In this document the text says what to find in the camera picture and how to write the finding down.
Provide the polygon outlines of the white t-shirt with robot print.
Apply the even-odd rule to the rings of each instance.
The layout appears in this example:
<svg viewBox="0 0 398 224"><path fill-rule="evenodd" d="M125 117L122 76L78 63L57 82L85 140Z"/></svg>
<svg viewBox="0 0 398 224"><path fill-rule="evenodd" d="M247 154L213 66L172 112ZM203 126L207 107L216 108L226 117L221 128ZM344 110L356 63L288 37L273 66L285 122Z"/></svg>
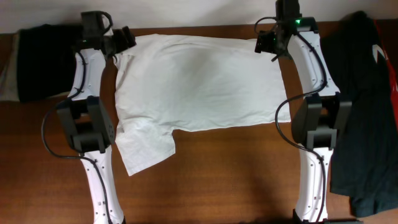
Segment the white t-shirt with robot print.
<svg viewBox="0 0 398 224"><path fill-rule="evenodd" d="M290 122L272 54L252 39L143 35L116 55L116 145L129 175L175 153L174 130Z"/></svg>

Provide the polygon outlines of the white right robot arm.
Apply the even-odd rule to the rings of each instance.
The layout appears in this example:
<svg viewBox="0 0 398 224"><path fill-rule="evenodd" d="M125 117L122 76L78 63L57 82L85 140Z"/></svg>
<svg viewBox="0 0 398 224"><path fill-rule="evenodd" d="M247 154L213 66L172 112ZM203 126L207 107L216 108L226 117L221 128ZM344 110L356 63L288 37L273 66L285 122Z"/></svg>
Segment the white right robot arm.
<svg viewBox="0 0 398 224"><path fill-rule="evenodd" d="M295 63L302 94L282 102L301 99L292 118L292 138L282 138L300 151L300 187L293 210L295 223L328 223L326 190L328 166L338 133L348 119L351 102L342 98L323 58L318 26L312 17L273 18L271 30L260 30L255 51L288 57Z"/></svg>

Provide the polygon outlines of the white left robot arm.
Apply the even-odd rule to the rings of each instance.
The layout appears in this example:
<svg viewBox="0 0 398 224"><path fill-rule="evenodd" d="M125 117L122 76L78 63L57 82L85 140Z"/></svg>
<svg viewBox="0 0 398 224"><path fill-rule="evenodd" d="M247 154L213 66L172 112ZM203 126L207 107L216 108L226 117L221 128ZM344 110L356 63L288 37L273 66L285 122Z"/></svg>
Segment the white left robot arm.
<svg viewBox="0 0 398 224"><path fill-rule="evenodd" d="M85 168L95 223L126 222L113 177L112 145L116 133L100 99L100 88L106 59L135 45L135 36L127 26L111 35L80 42L71 92L56 107L67 143Z"/></svg>

